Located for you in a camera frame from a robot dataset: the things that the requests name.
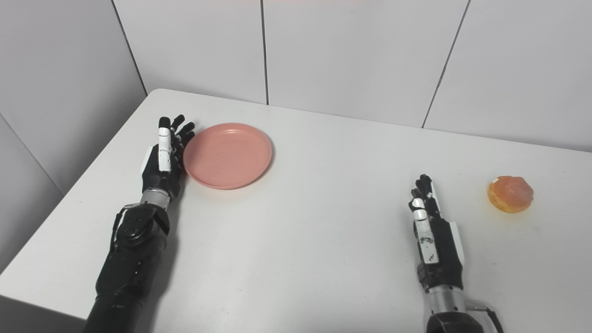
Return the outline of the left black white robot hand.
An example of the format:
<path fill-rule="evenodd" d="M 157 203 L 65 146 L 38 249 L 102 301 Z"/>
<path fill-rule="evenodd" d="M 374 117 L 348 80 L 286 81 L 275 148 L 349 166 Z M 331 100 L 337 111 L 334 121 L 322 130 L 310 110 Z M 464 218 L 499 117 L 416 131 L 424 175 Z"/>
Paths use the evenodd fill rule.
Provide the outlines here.
<path fill-rule="evenodd" d="M 169 202 L 179 196 L 180 177 L 185 171 L 184 151 L 195 136 L 194 129 L 194 122 L 186 122 L 183 114 L 173 120 L 159 119 L 158 141 L 148 150 L 142 171 L 142 192 L 163 192 Z"/>

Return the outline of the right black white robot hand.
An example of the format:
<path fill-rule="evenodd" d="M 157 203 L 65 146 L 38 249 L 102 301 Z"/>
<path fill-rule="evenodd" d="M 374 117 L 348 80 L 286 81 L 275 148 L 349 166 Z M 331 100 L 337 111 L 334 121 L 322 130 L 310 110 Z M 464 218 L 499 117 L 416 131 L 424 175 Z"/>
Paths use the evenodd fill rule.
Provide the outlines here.
<path fill-rule="evenodd" d="M 420 262 L 417 276 L 424 291 L 437 286 L 464 289 L 463 253 L 457 229 L 442 217 L 434 183 L 423 173 L 408 203 Z"/>

